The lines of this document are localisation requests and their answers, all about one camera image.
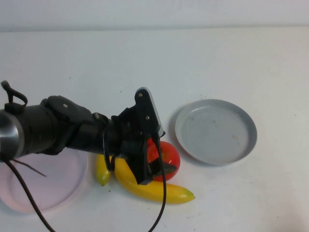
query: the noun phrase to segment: gray plate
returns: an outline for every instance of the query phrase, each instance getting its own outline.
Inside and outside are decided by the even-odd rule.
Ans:
[[[255,124],[244,110],[215,99],[186,106],[177,117],[175,130],[179,143],[191,156],[211,165],[244,158],[257,140]]]

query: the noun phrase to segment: pink plate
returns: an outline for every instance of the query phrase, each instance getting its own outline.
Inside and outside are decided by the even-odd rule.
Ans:
[[[31,154],[18,160],[47,176],[41,176],[12,161],[41,211],[55,208],[69,199],[81,185],[88,167],[85,152],[67,148],[56,156]],[[21,184],[5,164],[2,164],[0,169],[0,198],[13,210],[23,213],[34,212]]]

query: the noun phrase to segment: wire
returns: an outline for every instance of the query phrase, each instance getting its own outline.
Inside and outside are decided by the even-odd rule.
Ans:
[[[150,230],[148,232],[152,232],[154,231],[154,229],[156,228],[156,226],[158,225],[162,215],[163,215],[163,212],[164,212],[164,208],[165,208],[165,205],[166,205],[166,195],[167,195],[167,188],[166,188],[166,176],[165,176],[165,170],[164,170],[164,167],[163,167],[163,158],[162,158],[162,150],[160,148],[160,138],[159,136],[154,136],[153,138],[153,141],[155,143],[155,146],[158,150],[158,153],[159,153],[159,160],[160,160],[160,168],[161,168],[161,172],[162,172],[162,177],[163,177],[163,202],[162,202],[162,207],[161,207],[161,210],[159,212],[159,215],[157,217],[157,219],[155,220],[153,226],[150,228]],[[45,225],[45,227],[50,231],[50,232],[56,232],[49,224],[48,222],[46,221],[46,219],[44,218],[44,216],[42,215],[40,209],[38,208],[37,204],[35,203],[23,177],[20,175],[19,171],[15,168],[14,165],[12,165],[12,163],[5,158],[5,156],[2,154],[2,156],[0,156],[3,160],[3,162],[6,163],[6,165],[8,165],[8,167],[12,170],[12,172],[15,174],[15,176],[17,177],[18,181],[20,182],[21,186],[23,187],[26,195],[28,196],[29,198],[29,201],[31,203],[31,205],[33,206],[33,209],[35,210],[35,212],[37,213],[37,215],[39,216],[40,220],[43,222],[43,224]]]
[[[42,176],[44,176],[44,177],[47,177],[47,175],[45,175],[45,174],[39,172],[39,171],[36,170],[35,168],[32,168],[32,167],[31,167],[29,164],[27,164],[27,163],[24,163],[24,162],[19,161],[19,160],[16,160],[16,159],[12,159],[12,161],[14,161],[14,162],[16,162],[16,163],[19,163],[19,164],[21,164],[21,165],[24,165],[24,166],[30,168],[31,170],[35,171],[36,173],[38,173],[38,174],[40,174],[40,175],[42,175]]]
[[[165,204],[166,204],[166,176],[165,176],[165,170],[163,168],[163,158],[162,158],[162,151],[161,151],[161,148],[160,148],[160,138],[159,138],[159,136],[158,135],[155,136],[153,138],[153,141],[154,141],[155,146],[156,146],[158,153],[159,153],[160,168],[161,168],[162,177],[163,177],[163,202],[162,202],[162,207],[161,207],[160,213],[159,213],[156,221],[154,222],[153,226],[150,228],[150,230],[148,232],[154,231],[155,227],[157,226],[157,224],[159,223],[159,221],[162,217],[162,214],[163,214],[163,211],[164,211],[164,208],[165,208]]]
[[[31,195],[31,193],[30,193],[30,191],[29,191],[29,189],[28,189],[28,187],[27,187],[27,185],[26,185],[24,179],[22,178],[22,176],[20,175],[20,173],[18,172],[18,170],[15,168],[14,165],[12,165],[12,163],[11,163],[8,159],[2,157],[2,160],[3,160],[3,162],[6,163],[6,165],[9,166],[9,168],[12,170],[12,172],[16,175],[17,179],[19,180],[21,186],[23,187],[25,193],[26,193],[27,196],[28,196],[31,205],[33,206],[35,212],[37,213],[37,215],[39,216],[39,218],[41,219],[41,221],[43,222],[43,224],[46,226],[46,228],[47,228],[50,232],[56,232],[56,231],[48,224],[48,222],[46,221],[46,219],[43,217],[41,211],[39,210],[37,204],[35,203],[35,201],[34,201],[32,195]]]

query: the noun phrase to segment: yellow banana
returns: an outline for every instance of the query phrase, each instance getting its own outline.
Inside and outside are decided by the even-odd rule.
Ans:
[[[106,185],[111,176],[111,172],[107,170],[104,155],[97,155],[96,160],[96,177],[97,181],[102,185]]]
[[[115,176],[119,183],[131,193],[148,200],[163,201],[163,182],[152,181],[148,185],[138,185],[126,161],[115,159]],[[167,203],[182,204],[193,200],[194,194],[184,187],[167,184]]]

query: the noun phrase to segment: red tomato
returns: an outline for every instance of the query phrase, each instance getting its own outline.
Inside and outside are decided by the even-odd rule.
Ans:
[[[153,145],[153,144],[155,144],[155,143],[153,142],[153,139],[152,139],[152,138],[150,138],[150,139],[147,140],[147,147],[150,147],[150,146]]]
[[[179,170],[179,166],[180,166],[179,153],[172,144],[167,143],[167,142],[161,141],[160,147],[162,149],[163,162],[172,164],[177,167],[177,169],[174,172],[166,174],[166,180],[170,180],[174,175],[176,175],[176,173]],[[154,143],[148,147],[147,158],[148,158],[148,163],[152,162],[156,158],[159,158],[159,153]],[[156,176],[154,177],[154,180],[163,181],[163,177],[161,175]]]

